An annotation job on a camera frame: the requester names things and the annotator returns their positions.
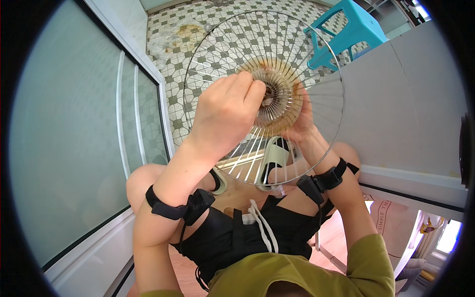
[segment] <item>hand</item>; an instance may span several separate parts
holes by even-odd
[[[199,96],[187,139],[215,164],[249,133],[265,92],[246,71],[218,79]]]
[[[302,83],[299,83],[294,87],[294,89],[296,90],[296,100],[303,101],[302,110],[292,127],[282,133],[282,137],[299,144],[303,140],[306,140],[312,134],[315,134],[317,131],[317,127],[315,127],[314,125],[310,97],[304,86],[302,85]]]

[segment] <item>fan guard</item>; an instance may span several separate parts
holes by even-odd
[[[274,136],[290,128],[302,109],[302,97],[309,95],[313,122],[330,144],[340,130],[344,114],[344,87],[338,63],[336,73],[320,66],[307,66],[314,55],[310,35],[303,32],[310,25],[289,14],[273,10],[246,11],[215,25],[198,44],[185,74],[184,110],[188,127],[194,121],[200,94],[215,80],[233,73],[248,71],[266,85],[266,94],[249,134],[216,166],[232,178],[259,184],[264,148]],[[321,34],[316,33],[319,48],[328,52],[335,64],[338,59]],[[302,158],[298,144],[289,140],[289,157],[276,186],[310,172],[315,164]]]

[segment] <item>finger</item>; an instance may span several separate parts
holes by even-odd
[[[247,71],[241,71],[234,83],[230,86],[228,94],[231,97],[239,98],[244,101],[244,97],[253,81],[252,74]]]
[[[219,89],[223,92],[227,92],[229,88],[234,84],[237,78],[238,75],[236,73],[231,74],[225,80],[223,80],[223,82],[219,85]]]
[[[244,105],[248,106],[252,110],[258,110],[261,106],[262,99],[266,94],[266,85],[260,81],[255,80],[252,82],[249,90],[247,91],[246,97],[244,98]]]
[[[299,82],[294,85],[294,95],[298,100],[302,100],[302,112],[312,112],[312,105],[310,104],[310,97],[307,90],[305,90],[303,84]]]
[[[223,83],[228,77],[220,77],[218,78],[214,83],[212,83],[208,88],[206,88],[205,91],[207,90],[214,90],[216,89],[220,84]]]

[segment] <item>white slipper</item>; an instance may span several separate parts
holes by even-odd
[[[282,146],[277,145],[277,141],[279,139],[283,140]],[[287,160],[289,158],[289,146],[287,141],[280,136],[272,137],[266,145],[266,149],[264,150],[264,160],[261,164],[261,168],[259,169],[259,177],[257,178],[257,182],[262,185],[256,185],[256,187],[261,190],[268,192],[271,190],[271,186],[266,186],[264,184],[267,183],[267,176],[269,176],[270,170],[267,169],[269,163],[275,163],[280,165],[280,167],[284,167],[287,164]]]
[[[224,178],[224,176],[221,174],[221,172],[219,172],[218,168],[216,168],[216,166],[214,166],[210,172],[211,175],[214,177],[215,181],[216,179],[219,180],[219,187],[216,191],[212,191],[211,193],[213,195],[219,195],[219,194],[222,194],[224,191],[226,191],[226,188],[228,187],[228,182],[226,181],[226,179]]]

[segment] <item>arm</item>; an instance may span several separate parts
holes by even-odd
[[[315,126],[311,134],[299,145],[309,164],[318,162],[330,147]],[[336,166],[339,161],[339,156],[331,150],[313,171],[315,174],[323,174]],[[349,168],[346,168],[342,176],[342,183],[327,193],[342,216],[347,250],[366,235],[378,233],[364,203],[360,185]]]
[[[294,125],[283,133],[283,136],[300,146],[302,155],[309,164],[316,164],[330,146],[314,125],[312,105],[308,93],[302,84],[298,89],[302,90],[302,93],[298,95],[303,101],[302,110]],[[315,174],[325,173],[336,166],[339,161],[339,156],[331,150],[314,167],[313,171]],[[347,168],[342,179],[340,185],[328,190],[327,193],[328,198],[342,215],[346,245],[347,249],[350,250],[351,246],[360,238],[369,234],[377,234],[377,231],[364,204],[360,185],[351,170]]]
[[[248,72],[218,79],[199,97],[194,125],[167,168],[153,184],[165,204],[186,204],[188,195],[212,166],[251,129],[265,92],[264,83]],[[180,287],[168,254],[168,241],[178,226],[151,213],[144,201],[133,229],[133,253],[140,293]]]

